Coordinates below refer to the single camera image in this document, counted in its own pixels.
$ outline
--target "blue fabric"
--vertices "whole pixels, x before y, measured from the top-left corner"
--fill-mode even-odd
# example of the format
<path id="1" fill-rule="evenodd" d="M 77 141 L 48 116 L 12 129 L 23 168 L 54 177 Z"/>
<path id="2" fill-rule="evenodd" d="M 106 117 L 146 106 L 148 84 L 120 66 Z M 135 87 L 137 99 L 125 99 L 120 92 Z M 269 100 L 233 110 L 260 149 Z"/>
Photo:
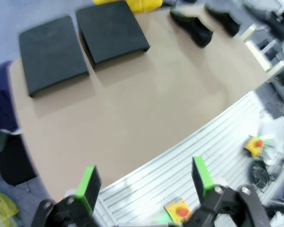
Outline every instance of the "blue fabric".
<path id="1" fill-rule="evenodd" d="M 11 61 L 8 61 L 0 65 L 0 129 L 15 131 L 18 125 L 9 90 L 8 66 L 10 63 Z"/>

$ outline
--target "white slatted platform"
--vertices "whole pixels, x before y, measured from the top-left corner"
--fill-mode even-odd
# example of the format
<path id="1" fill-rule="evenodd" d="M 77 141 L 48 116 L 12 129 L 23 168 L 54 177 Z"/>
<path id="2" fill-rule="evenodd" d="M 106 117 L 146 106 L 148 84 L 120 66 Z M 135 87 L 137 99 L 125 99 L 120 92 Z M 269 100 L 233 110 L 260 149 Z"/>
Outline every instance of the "white slatted platform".
<path id="1" fill-rule="evenodd" d="M 104 226 L 145 221 L 175 197 L 183 198 L 193 210 L 199 202 L 191 178 L 192 156 L 202 156 L 211 176 L 222 177 L 233 189 L 249 183 L 247 172 L 252 159 L 244 155 L 242 144 L 250 133 L 257 132 L 262 109 L 255 93 L 249 92 L 179 144 L 102 189 L 96 217 Z M 283 179 L 284 171 L 265 193 L 259 192 L 263 203 Z M 229 220 L 221 216 L 215 223 L 231 226 Z"/>

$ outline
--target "beige table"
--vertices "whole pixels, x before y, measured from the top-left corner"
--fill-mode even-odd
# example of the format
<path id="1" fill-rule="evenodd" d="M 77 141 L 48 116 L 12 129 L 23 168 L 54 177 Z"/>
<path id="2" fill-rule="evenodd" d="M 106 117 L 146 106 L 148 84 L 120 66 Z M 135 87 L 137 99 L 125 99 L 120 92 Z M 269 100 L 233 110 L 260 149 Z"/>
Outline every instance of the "beige table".
<path id="1" fill-rule="evenodd" d="M 103 63 L 90 76 L 27 95 L 21 60 L 10 69 L 14 106 L 31 158 L 49 194 L 60 200 L 97 164 L 107 186 L 193 133 L 266 75 L 240 37 L 229 38 L 203 8 L 213 31 L 198 48 L 168 11 L 136 16 L 151 46 Z"/>

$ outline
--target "yellow plastic bag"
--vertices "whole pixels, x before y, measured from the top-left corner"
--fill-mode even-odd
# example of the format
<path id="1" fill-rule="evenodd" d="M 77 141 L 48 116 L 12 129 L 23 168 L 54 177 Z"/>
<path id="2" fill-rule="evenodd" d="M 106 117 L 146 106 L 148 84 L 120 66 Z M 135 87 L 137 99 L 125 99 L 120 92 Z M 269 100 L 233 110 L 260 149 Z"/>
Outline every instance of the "yellow plastic bag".
<path id="1" fill-rule="evenodd" d="M 15 203 L 5 194 L 0 193 L 0 218 L 5 227 L 14 227 L 14 222 L 10 218 L 17 215 L 19 210 Z"/>
<path id="2" fill-rule="evenodd" d="M 96 5 L 114 2 L 118 0 L 94 0 Z M 133 13 L 149 12 L 159 8 L 163 0 L 126 0 L 129 8 Z"/>

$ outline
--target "bolt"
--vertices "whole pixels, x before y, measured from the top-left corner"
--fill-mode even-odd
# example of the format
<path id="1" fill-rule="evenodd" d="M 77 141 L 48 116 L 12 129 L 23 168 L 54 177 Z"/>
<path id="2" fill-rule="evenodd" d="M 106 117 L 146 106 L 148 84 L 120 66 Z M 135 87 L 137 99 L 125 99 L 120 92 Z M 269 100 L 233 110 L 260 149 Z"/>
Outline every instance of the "bolt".
<path id="1" fill-rule="evenodd" d="M 214 188 L 214 191 L 215 191 L 216 193 L 218 193 L 218 194 L 222 194 L 222 193 L 223 193 L 222 188 L 220 188 L 219 186 L 216 186 L 216 187 Z"/>
<path id="2" fill-rule="evenodd" d="M 51 205 L 51 202 L 47 202 L 47 203 L 44 205 L 44 209 L 49 208 L 50 205 Z"/>
<path id="3" fill-rule="evenodd" d="M 72 204 L 72 202 L 74 202 L 75 201 L 75 199 L 74 198 L 70 198 L 69 200 L 67 200 L 67 204 L 68 205 L 71 205 Z"/>
<path id="4" fill-rule="evenodd" d="M 247 194 L 247 195 L 250 195 L 250 190 L 247 187 L 243 187 L 242 192 Z"/>

